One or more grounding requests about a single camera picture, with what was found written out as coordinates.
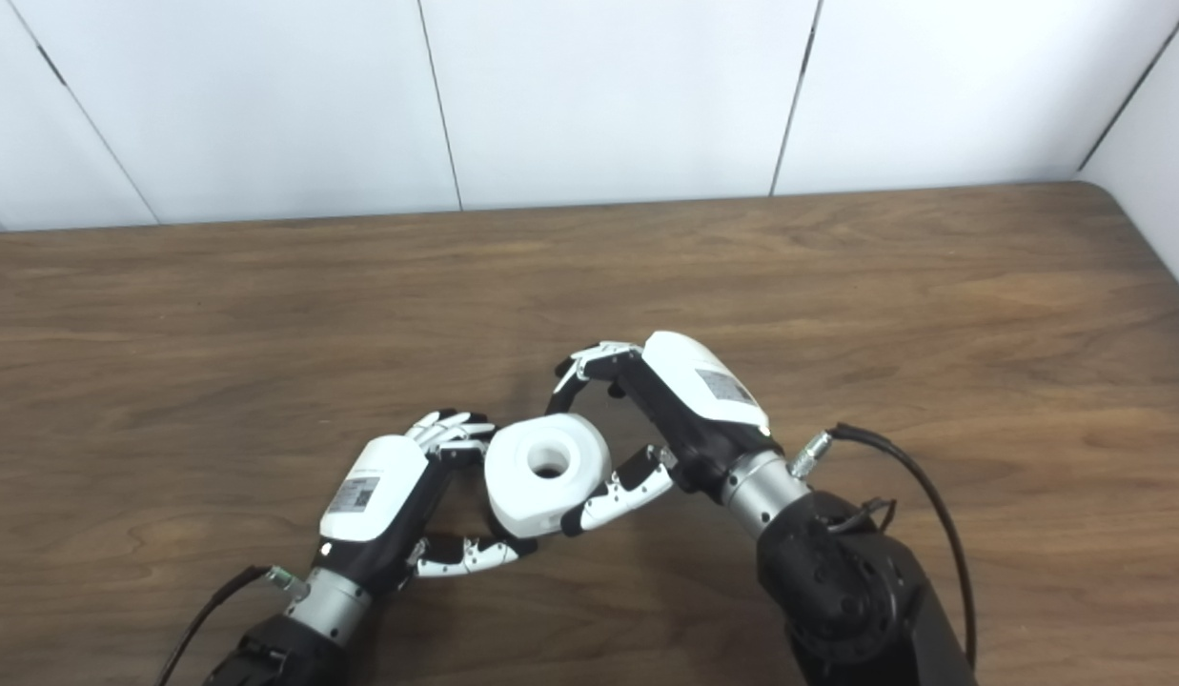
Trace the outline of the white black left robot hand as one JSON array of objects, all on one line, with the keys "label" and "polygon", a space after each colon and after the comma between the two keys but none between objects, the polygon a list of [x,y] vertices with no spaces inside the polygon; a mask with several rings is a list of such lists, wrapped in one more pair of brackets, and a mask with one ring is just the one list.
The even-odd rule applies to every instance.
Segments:
[{"label": "white black left robot hand", "polygon": [[380,599],[411,578],[468,575],[535,553],[534,539],[500,525],[472,537],[428,529],[454,474],[483,464],[495,433],[485,415],[444,409],[403,434],[373,438],[320,517],[315,568]]}]

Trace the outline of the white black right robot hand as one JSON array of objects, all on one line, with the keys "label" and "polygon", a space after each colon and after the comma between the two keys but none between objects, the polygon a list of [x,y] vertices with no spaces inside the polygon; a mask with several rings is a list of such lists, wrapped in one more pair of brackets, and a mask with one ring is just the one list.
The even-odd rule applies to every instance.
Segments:
[{"label": "white black right robot hand", "polygon": [[631,400],[661,434],[592,488],[559,519],[567,537],[610,525],[672,487],[706,494],[760,537],[805,488],[777,471],[783,448],[769,433],[755,395],[698,339],[651,334],[640,347],[602,339],[571,354],[555,369],[546,413],[571,413],[578,393],[599,380],[612,396]]}]

